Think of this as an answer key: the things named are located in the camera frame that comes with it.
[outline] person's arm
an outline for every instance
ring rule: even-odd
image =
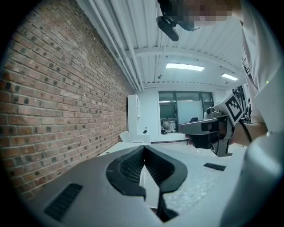
[[[253,123],[253,124],[245,124],[248,129],[248,132],[254,141],[256,138],[263,136],[267,133],[267,128],[264,123]],[[243,146],[249,145],[248,137],[244,131],[244,128],[241,126],[240,123],[235,125],[235,133],[233,138],[230,141],[230,144],[239,144]]]

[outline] ceiling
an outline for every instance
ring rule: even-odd
[[[235,18],[194,32],[178,25],[180,38],[173,42],[156,24],[157,15],[162,14],[156,0],[77,1],[117,60],[119,51],[122,60],[118,63],[126,76],[132,76],[128,80],[136,90],[139,90],[137,84],[145,88],[182,85],[228,90],[245,83],[241,67],[241,24]],[[122,64],[127,62],[125,71]],[[167,63],[192,64],[205,69],[202,72],[166,69]],[[239,80],[223,78],[223,73]]]

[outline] white chair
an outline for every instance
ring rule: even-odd
[[[143,141],[133,141],[132,136],[128,131],[120,133],[119,137],[121,138],[122,142],[125,143],[140,143],[140,144],[143,143]]]

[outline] fluorescent ceiling light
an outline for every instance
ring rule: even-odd
[[[187,69],[187,70],[195,70],[195,71],[202,71],[204,67],[200,66],[192,66],[192,65],[185,65],[185,64],[175,64],[175,63],[167,63],[167,69]]]
[[[226,77],[226,78],[228,78],[228,79],[231,79],[231,80],[233,80],[233,81],[238,80],[238,78],[233,77],[233,76],[230,76],[230,75],[228,75],[228,74],[226,74],[226,73],[222,74],[221,76],[222,76],[222,77]]]

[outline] white corrugated ceiling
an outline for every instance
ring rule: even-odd
[[[138,63],[135,76],[138,80],[139,70],[144,87],[176,86],[183,83],[184,86],[198,84],[199,87],[227,90],[245,83],[241,67],[241,24],[235,18],[218,22],[216,26],[201,27],[194,32],[185,31],[178,25],[176,29],[180,38],[178,42],[173,42],[156,24],[157,15],[162,14],[156,0],[115,0],[119,3],[119,9],[114,5],[114,0],[77,1],[83,10],[88,11],[87,16],[94,26],[102,31],[102,37],[108,43],[110,39],[102,23],[95,16],[90,1],[97,7],[112,38],[116,41],[113,26],[109,23],[109,20],[112,20],[126,51],[123,57],[129,58],[135,68],[129,44],[126,42],[126,38],[129,37]],[[122,17],[127,33],[121,26]],[[109,48],[116,54],[113,45],[110,44]],[[166,69],[167,63],[193,64],[205,69],[202,72]],[[239,80],[226,80],[221,77],[223,73],[233,75]]]

